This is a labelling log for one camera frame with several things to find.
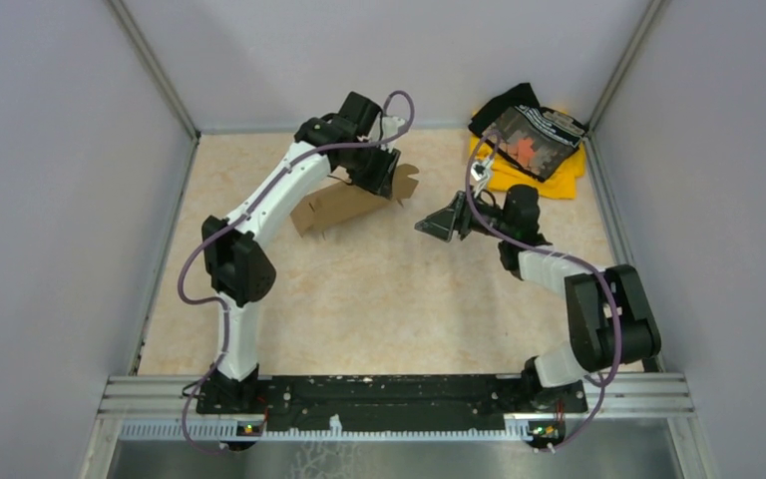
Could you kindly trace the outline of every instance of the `gray wall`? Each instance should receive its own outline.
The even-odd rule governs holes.
[[[77,474],[188,149],[103,2],[0,2],[0,477]]]
[[[531,81],[585,120],[646,1],[128,0],[193,120],[294,129],[345,92],[404,89],[424,126]]]
[[[766,2],[672,2],[597,138],[722,477],[766,477]]]

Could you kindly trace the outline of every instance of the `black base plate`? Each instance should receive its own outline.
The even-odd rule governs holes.
[[[587,411],[578,391],[581,382],[561,395],[565,412]],[[544,412],[515,374],[260,376],[256,395],[270,431],[328,430],[336,414],[345,431],[499,430],[504,413]]]

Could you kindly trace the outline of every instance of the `cardboard flap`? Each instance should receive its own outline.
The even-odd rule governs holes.
[[[411,198],[418,186],[418,180],[411,175],[418,172],[418,168],[407,164],[395,169],[392,176],[392,201],[341,182],[322,188],[298,203],[290,215],[292,223],[303,236],[310,230],[321,232],[390,203]]]

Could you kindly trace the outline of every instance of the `yellow t-shirt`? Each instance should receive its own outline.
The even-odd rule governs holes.
[[[477,146],[478,138],[471,138],[471,150]],[[492,147],[483,145],[477,158],[483,159],[492,152]],[[539,191],[539,195],[555,200],[573,200],[576,197],[576,179],[585,174],[585,149],[580,145],[573,155],[566,158],[557,170],[543,183],[516,170],[500,155],[492,164],[492,180],[487,188],[493,192],[505,192],[512,185],[527,185]]]

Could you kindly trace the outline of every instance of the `brown cardboard box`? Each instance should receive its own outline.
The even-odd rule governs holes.
[[[412,197],[418,180],[411,177],[418,173],[413,165],[399,165],[392,178],[392,200],[374,196],[365,190],[339,182],[310,193],[292,210],[292,223],[298,234],[323,232],[352,218]]]

